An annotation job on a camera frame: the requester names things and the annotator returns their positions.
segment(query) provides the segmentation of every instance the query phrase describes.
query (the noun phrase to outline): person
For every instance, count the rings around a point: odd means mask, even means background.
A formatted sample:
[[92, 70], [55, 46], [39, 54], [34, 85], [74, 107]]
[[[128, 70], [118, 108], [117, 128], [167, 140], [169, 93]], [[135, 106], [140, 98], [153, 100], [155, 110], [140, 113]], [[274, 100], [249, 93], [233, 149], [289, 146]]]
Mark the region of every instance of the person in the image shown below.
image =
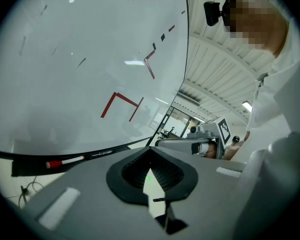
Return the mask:
[[300, 65], [300, 29], [295, 18], [285, 19], [268, 0], [225, 0], [225, 28], [252, 48], [271, 53], [271, 69], [256, 81], [252, 112], [244, 140], [226, 150], [223, 159], [247, 162], [253, 151], [288, 135], [290, 129], [274, 95]]

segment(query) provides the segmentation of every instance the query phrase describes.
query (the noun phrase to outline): ceiling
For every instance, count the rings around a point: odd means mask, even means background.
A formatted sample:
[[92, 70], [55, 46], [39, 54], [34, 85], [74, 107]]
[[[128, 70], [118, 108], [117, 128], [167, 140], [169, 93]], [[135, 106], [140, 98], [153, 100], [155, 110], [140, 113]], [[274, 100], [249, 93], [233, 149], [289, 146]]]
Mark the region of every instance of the ceiling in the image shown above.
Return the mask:
[[[253, 103], [257, 82], [267, 72], [274, 57], [266, 52], [249, 49], [236, 38], [230, 38], [222, 19], [213, 27], [206, 22], [204, 2], [215, 1], [220, 7], [225, 0], [188, 0], [189, 46], [185, 80], [179, 92], [199, 104], [194, 112], [203, 120], [225, 117], [229, 124], [244, 126], [250, 112], [242, 106]], [[287, 17], [280, 0], [270, 0]], [[182, 102], [187, 108], [189, 102]]]

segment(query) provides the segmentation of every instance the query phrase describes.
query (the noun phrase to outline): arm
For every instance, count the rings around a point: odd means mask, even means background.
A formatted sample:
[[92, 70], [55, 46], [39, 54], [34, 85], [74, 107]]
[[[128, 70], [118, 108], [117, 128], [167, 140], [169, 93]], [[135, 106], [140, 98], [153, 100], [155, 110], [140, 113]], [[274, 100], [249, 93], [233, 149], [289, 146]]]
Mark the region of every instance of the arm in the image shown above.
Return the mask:
[[205, 158], [215, 159], [217, 156], [217, 144], [214, 141], [198, 143], [198, 153], [205, 154]]
[[246, 140], [249, 138], [250, 136], [250, 131], [247, 131], [244, 139], [242, 141], [240, 141], [237, 145], [235, 146], [228, 146], [225, 149], [224, 152], [224, 157], [223, 160], [230, 160], [231, 158], [234, 157], [234, 155], [238, 152], [238, 150], [241, 148], [241, 146], [246, 142]]

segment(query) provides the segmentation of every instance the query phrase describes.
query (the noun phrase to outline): metal beam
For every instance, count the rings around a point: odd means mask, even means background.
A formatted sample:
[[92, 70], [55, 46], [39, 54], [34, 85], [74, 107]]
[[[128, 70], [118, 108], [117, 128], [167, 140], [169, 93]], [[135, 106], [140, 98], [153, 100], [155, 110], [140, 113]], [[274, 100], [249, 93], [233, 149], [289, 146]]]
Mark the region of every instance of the metal beam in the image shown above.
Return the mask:
[[211, 119], [215, 119], [217, 118], [216, 115], [211, 114], [210, 112], [206, 111], [205, 109], [203, 109], [202, 107], [198, 107], [197, 108], [199, 111], [201, 111], [202, 113], [206, 114], [208, 117], [210, 117]]
[[244, 73], [246, 73], [251, 79], [257, 79], [257, 72], [246, 63], [242, 58], [238, 57], [235, 53], [228, 50], [226, 47], [218, 44], [217, 42], [206, 38], [205, 36], [201, 36], [196, 33], [190, 33], [189, 37], [193, 40], [202, 43], [205, 46], [208, 46], [211, 49], [214, 49], [216, 52], [221, 53], [224, 57], [226, 57], [229, 61], [236, 64]]
[[222, 100], [220, 97], [214, 95], [212, 92], [208, 91], [207, 89], [189, 81], [189, 80], [184, 80], [183, 82], [184, 85], [191, 87], [195, 89], [196, 91], [206, 95], [210, 99], [214, 100], [215, 102], [219, 103], [223, 107], [225, 107], [227, 110], [231, 111], [234, 113], [242, 122], [245, 124], [248, 123], [248, 119], [246, 119], [242, 114], [240, 114], [237, 110], [235, 110], [230, 104], [226, 103], [224, 100]]

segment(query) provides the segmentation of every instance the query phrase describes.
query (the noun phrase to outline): gray surface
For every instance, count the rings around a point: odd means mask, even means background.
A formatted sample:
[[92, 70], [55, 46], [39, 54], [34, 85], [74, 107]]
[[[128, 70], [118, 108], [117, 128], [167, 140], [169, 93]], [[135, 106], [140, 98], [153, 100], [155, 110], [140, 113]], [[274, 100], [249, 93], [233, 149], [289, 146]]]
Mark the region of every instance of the gray surface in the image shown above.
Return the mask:
[[209, 139], [177, 138], [177, 139], [163, 139], [159, 141], [157, 140], [157, 143], [158, 143], [158, 148], [166, 148], [184, 154], [192, 155], [191, 146], [193, 143], [206, 143], [208, 141]]
[[[249, 239], [272, 223], [300, 189], [300, 134], [251, 155], [247, 165], [160, 149], [194, 167], [199, 180], [191, 194], [171, 203], [175, 217], [188, 227], [167, 235], [148, 207], [122, 202], [108, 188], [106, 172], [134, 149], [79, 164], [45, 187], [25, 207], [36, 219], [66, 187], [80, 197], [56, 232], [68, 239]], [[242, 172], [239, 178], [218, 167]]]
[[140, 240], [145, 236], [152, 239], [166, 236], [149, 214], [147, 206], [121, 201], [106, 182], [106, 173], [113, 163], [141, 149], [127, 150], [77, 165], [31, 199], [25, 212], [36, 218], [66, 187], [71, 187], [79, 190], [81, 195], [56, 229], [58, 234], [72, 240]]

